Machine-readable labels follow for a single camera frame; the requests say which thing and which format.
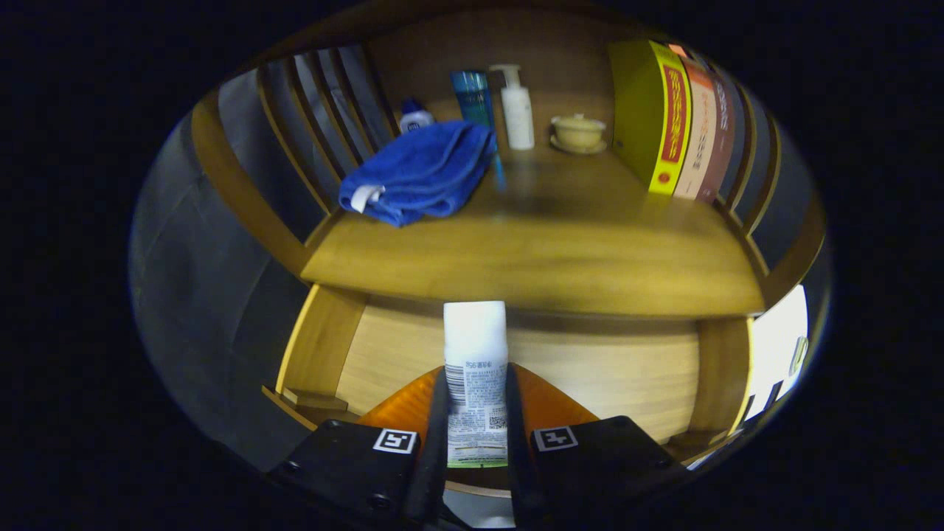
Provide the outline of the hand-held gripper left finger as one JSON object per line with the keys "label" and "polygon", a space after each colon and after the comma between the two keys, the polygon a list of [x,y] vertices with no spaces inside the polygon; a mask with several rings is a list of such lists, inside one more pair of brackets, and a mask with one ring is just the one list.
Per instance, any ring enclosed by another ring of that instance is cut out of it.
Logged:
{"label": "hand-held gripper left finger", "polygon": [[352,528],[436,528],[445,490],[451,398],[444,367],[422,377],[423,429],[329,419],[267,479]]}

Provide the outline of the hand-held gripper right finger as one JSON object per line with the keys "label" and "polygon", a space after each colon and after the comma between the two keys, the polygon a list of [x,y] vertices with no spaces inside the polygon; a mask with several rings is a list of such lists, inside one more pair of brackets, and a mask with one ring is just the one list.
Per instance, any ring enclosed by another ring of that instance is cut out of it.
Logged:
{"label": "hand-held gripper right finger", "polygon": [[676,484],[675,458],[629,417],[597,419],[525,367],[507,369],[517,528],[621,528]]}

